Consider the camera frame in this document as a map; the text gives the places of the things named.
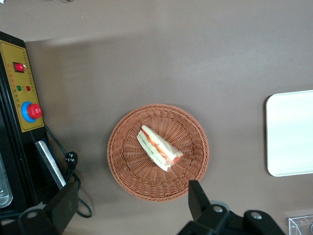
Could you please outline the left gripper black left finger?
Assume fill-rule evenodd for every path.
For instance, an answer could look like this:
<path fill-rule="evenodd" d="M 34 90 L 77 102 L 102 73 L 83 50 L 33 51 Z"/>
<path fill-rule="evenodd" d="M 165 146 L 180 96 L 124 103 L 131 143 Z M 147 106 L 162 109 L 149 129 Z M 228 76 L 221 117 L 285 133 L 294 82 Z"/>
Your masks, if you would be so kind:
<path fill-rule="evenodd" d="M 78 209 L 78 184 L 69 182 L 45 206 L 19 216 L 20 235 L 61 235 Z"/>

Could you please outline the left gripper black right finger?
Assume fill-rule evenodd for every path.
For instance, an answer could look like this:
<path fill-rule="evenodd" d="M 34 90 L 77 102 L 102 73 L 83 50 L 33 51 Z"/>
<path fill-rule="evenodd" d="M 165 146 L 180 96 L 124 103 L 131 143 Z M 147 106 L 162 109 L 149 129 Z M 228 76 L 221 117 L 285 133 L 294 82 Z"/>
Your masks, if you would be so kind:
<path fill-rule="evenodd" d="M 180 235 L 220 235 L 228 221 L 229 212 L 223 205 L 212 204 L 197 180 L 189 181 L 188 206 L 192 221 Z"/>

